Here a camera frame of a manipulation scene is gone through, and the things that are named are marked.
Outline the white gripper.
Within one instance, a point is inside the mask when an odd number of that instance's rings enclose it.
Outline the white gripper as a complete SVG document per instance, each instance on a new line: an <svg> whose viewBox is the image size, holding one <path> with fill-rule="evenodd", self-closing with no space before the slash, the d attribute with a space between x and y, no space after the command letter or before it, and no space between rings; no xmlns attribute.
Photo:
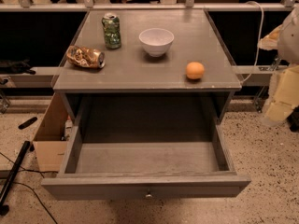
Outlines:
<svg viewBox="0 0 299 224"><path fill-rule="evenodd" d="M278 49L278 56L299 63L299 7L295 7L282 25L258 42L264 50ZM270 78L269 97L263 106L262 123L277 126L299 106L299 65L276 71Z"/></svg>

